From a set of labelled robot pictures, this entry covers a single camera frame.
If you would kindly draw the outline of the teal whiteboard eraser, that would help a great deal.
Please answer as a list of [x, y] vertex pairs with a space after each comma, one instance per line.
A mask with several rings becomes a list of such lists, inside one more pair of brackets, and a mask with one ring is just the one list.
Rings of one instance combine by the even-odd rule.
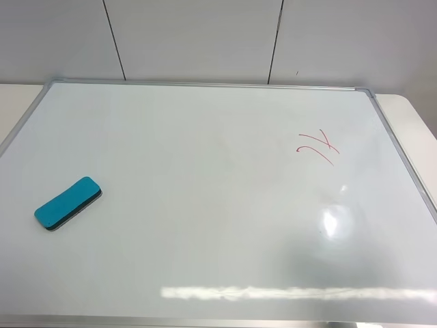
[[100, 186], [86, 176], [35, 210], [34, 217], [48, 231], [54, 231], [102, 195]]

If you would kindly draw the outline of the red marker scribble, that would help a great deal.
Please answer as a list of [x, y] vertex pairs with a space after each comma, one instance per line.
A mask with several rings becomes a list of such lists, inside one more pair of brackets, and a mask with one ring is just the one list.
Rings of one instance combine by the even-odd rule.
[[300, 143], [296, 147], [296, 153], [310, 152], [324, 159], [329, 165], [335, 166], [332, 155], [335, 154], [339, 156], [341, 153], [338, 147], [332, 144], [328, 135], [322, 129], [319, 129], [316, 134], [299, 133], [298, 138]]

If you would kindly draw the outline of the white whiteboard with aluminium frame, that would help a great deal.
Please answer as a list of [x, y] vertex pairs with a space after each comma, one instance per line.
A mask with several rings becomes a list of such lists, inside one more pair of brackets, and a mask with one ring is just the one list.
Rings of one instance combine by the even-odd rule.
[[330, 322], [436, 324], [436, 203], [369, 90], [57, 80], [1, 144], [2, 325]]

